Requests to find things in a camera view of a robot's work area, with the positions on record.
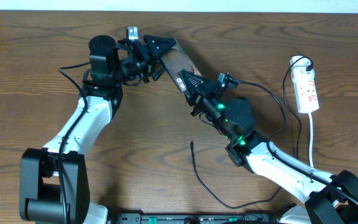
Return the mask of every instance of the white cable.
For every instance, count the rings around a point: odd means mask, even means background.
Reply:
[[[310,167],[314,168],[313,165],[313,119],[311,118],[311,113],[309,115],[309,126],[310,126],[310,142],[309,142],[309,163]]]

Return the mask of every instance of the wood grain surface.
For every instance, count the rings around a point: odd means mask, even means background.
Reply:
[[[0,223],[22,223],[22,153],[54,137],[76,107],[78,92],[57,68],[86,62],[92,37],[121,39],[127,26],[138,26],[142,35],[177,37],[208,78],[230,72],[278,96],[290,57],[311,57],[320,103],[313,113],[315,166],[358,176],[358,15],[0,11]],[[84,70],[69,74],[80,82]],[[294,107],[290,80],[287,89]],[[279,109],[262,90],[240,86],[234,96],[248,97],[266,135],[282,125]],[[145,213],[277,211],[299,203],[285,191],[271,203],[240,210],[217,203],[194,177],[192,139],[201,178],[226,203],[270,197],[277,185],[235,167],[225,138],[190,112],[167,74],[125,86],[121,108],[86,161],[92,200]],[[274,141],[293,153],[298,124],[289,113],[288,119],[288,129]],[[307,162],[307,115],[301,119],[300,157]]]

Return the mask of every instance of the power strip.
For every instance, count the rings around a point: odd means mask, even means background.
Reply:
[[[290,65],[301,57],[292,57]],[[291,67],[291,79],[299,113],[311,113],[319,108],[316,85],[314,84],[314,69],[306,70],[310,64],[309,59],[303,58]]]

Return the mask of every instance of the brown tabletop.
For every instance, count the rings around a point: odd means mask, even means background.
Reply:
[[[88,61],[90,38],[121,39],[127,26],[138,26],[141,35],[177,37],[208,78],[230,72],[265,85],[281,100],[289,59],[311,57],[320,103],[313,113],[315,166],[358,176],[358,15],[0,11],[0,223],[21,222],[22,153],[51,140],[76,108],[78,92],[57,68]],[[80,82],[84,70],[68,73]],[[296,107],[292,86],[287,80]],[[282,125],[277,105],[262,90],[240,86],[233,95],[250,100],[264,134]],[[201,178],[226,203],[270,197],[277,185],[235,167],[224,150],[227,140],[190,112],[167,74],[124,86],[119,111],[86,161],[92,200],[144,213],[277,211],[300,203],[284,190],[273,202],[240,210],[217,203],[194,177],[192,139]],[[274,142],[292,154],[298,123],[287,116],[288,129]],[[300,158],[308,162],[308,117],[300,117]]]

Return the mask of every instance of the white wall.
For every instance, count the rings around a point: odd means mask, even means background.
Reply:
[[[358,13],[358,0],[0,0],[0,9]]]

